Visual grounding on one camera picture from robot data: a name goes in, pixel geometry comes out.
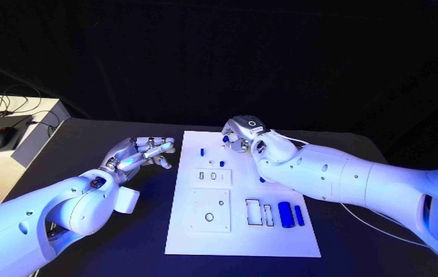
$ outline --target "white cable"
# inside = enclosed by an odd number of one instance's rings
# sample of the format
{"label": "white cable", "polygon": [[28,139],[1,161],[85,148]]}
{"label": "white cable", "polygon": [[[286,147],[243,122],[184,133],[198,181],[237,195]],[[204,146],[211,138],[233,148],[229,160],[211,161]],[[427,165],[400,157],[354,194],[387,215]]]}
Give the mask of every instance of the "white cable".
{"label": "white cable", "polygon": [[304,144],[308,144],[308,143],[306,143],[305,141],[302,141],[302,140],[298,140],[298,139],[293,139],[293,138],[289,138],[289,137],[280,135],[275,130],[270,130],[270,131],[275,132],[275,133],[278,134],[278,136],[282,137],[283,139],[288,139],[288,140],[301,142],[301,143],[304,143]]}
{"label": "white cable", "polygon": [[393,220],[390,217],[387,217],[386,215],[380,214],[378,212],[373,211],[370,209],[370,211],[377,214],[380,217],[383,217],[384,219],[387,219],[390,222],[393,222],[396,225],[402,226],[403,228],[407,228],[397,220]]}
{"label": "white cable", "polygon": [[386,231],[381,231],[378,228],[376,228],[376,227],[374,227],[373,225],[370,225],[367,222],[364,222],[364,221],[353,214],[353,212],[347,209],[347,207],[344,206],[342,203],[341,203],[340,205],[344,207],[344,209],[345,209],[347,212],[353,215],[353,217],[354,217],[361,223],[364,223],[370,228],[373,228],[374,230],[380,231],[383,234],[389,235],[390,237],[394,237],[394,238],[399,239],[400,241],[409,242],[409,243],[412,243],[412,244],[414,244],[414,245],[419,245],[420,247],[429,247],[427,245],[425,245],[425,244],[422,244],[422,243],[409,241],[407,239],[403,239],[403,238],[394,236],[393,234],[389,234]]}

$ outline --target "robotic hand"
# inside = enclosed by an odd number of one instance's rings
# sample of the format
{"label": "robotic hand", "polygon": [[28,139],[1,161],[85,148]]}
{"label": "robotic hand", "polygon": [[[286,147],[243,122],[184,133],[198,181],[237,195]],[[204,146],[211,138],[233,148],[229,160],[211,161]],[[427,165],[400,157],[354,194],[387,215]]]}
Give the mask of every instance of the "robotic hand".
{"label": "robotic hand", "polygon": [[[28,276],[100,229],[112,210],[132,213],[139,193],[119,185],[139,165],[171,167],[161,154],[175,151],[172,143],[172,138],[125,139],[98,169],[0,204],[0,276]],[[49,232],[46,223],[56,225]]]}
{"label": "robotic hand", "polygon": [[[230,142],[229,135],[237,140]],[[329,147],[266,130],[253,116],[227,120],[223,142],[250,150],[260,177],[302,195],[365,207],[397,220],[438,251],[438,170],[422,171],[365,161]],[[304,144],[296,147],[289,140]]]}

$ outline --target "white desk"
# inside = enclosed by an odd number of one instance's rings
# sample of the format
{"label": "white desk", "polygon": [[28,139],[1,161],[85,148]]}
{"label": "white desk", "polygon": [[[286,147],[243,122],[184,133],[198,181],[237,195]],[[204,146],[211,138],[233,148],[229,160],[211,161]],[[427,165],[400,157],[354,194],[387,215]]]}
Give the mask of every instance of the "white desk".
{"label": "white desk", "polygon": [[[24,98],[13,96],[8,96],[8,98],[11,102],[7,110],[13,111],[23,104]],[[37,105],[38,98],[27,97],[27,99],[28,102],[23,107],[18,108],[18,111],[25,111]],[[0,111],[4,109],[4,103],[0,103]],[[25,113],[10,114],[8,116],[21,116],[37,113],[33,115],[31,121],[44,122],[46,124],[56,126],[57,119],[47,111],[51,111],[56,114],[60,122],[70,118],[69,112],[66,111],[59,99],[46,98],[40,100],[40,105],[36,109],[27,111]],[[4,200],[7,193],[14,187],[15,182],[18,181],[23,172],[47,140],[47,126],[40,123],[28,125],[15,149],[13,151],[0,152],[0,202]]]}

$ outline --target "computer mouse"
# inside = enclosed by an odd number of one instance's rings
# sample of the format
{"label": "computer mouse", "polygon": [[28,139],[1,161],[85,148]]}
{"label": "computer mouse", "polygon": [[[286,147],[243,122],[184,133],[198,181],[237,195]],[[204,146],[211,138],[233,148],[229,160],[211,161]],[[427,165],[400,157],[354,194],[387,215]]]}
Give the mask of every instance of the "computer mouse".
{"label": "computer mouse", "polygon": [[0,128],[0,148],[4,147],[15,134],[13,127]]}

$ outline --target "square white board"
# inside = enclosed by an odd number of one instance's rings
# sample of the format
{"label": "square white board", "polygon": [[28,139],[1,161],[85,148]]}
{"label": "square white board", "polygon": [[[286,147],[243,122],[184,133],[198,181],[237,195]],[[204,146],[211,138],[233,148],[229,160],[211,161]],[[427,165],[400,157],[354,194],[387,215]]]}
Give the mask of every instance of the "square white board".
{"label": "square white board", "polygon": [[[223,149],[221,145],[220,133],[184,132],[165,254],[321,257],[302,195],[276,183],[260,183],[250,153],[236,153],[227,148]],[[204,149],[204,156],[200,156],[200,149]],[[198,186],[193,182],[194,169],[220,168],[230,170],[230,186]],[[200,189],[204,190],[204,196],[211,197],[210,199],[198,197],[194,201],[190,195],[194,195],[193,191]],[[213,231],[214,228],[204,217],[206,211],[213,210],[206,205],[214,200],[213,191],[229,192],[230,227],[226,232]],[[259,200],[260,209],[263,205],[270,205],[273,226],[266,226],[263,212],[260,213],[262,226],[247,226],[246,199]],[[203,200],[206,208],[193,207],[193,202],[198,200]],[[293,206],[299,206],[304,226],[296,225],[295,213],[292,213],[295,227],[280,226],[278,203],[282,201],[289,202],[292,212]],[[195,220],[193,208],[200,211],[194,230],[190,227],[193,225],[190,223]]]}

